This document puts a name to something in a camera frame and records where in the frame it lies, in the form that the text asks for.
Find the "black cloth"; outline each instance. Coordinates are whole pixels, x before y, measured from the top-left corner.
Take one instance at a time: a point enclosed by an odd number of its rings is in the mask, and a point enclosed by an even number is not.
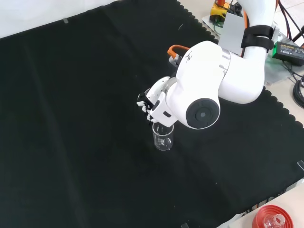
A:
[[[217,42],[178,2],[68,21],[0,41],[0,227],[214,228],[303,176],[303,126],[268,91],[155,149],[138,94],[171,45]]]

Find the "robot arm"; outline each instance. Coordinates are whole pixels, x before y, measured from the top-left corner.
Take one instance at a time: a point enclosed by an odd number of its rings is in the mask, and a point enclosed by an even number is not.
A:
[[[276,0],[238,0],[250,26],[272,26]],[[163,78],[148,91],[153,121],[170,127],[177,120],[189,128],[204,129],[219,117],[219,97],[239,103],[253,102],[264,86],[267,49],[247,47],[241,58],[220,46],[201,42],[179,63],[176,78]]]

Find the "green power supply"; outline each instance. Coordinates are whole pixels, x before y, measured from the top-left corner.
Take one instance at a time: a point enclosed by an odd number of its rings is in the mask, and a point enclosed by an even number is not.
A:
[[[282,42],[276,42],[272,58],[290,62],[296,66],[304,65],[304,48]]]

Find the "clear glass cup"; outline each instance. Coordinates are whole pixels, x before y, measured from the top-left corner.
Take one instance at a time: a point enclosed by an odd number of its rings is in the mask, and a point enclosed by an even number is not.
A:
[[[166,127],[161,123],[153,123],[152,129],[155,147],[160,151],[170,150],[173,146],[174,125]]]
[[[265,228],[283,228],[285,224],[285,217],[281,214],[268,215],[264,219]]]

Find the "red container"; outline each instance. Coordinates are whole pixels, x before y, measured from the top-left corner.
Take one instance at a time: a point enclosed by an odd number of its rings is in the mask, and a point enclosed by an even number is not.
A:
[[[218,0],[218,5],[223,6],[225,4],[225,0]]]
[[[256,214],[255,218],[252,221],[252,228],[265,228],[264,227],[264,218],[268,215],[281,214],[285,217],[286,221],[284,228],[293,228],[293,221],[289,214],[282,208],[275,205],[267,205],[262,207]]]

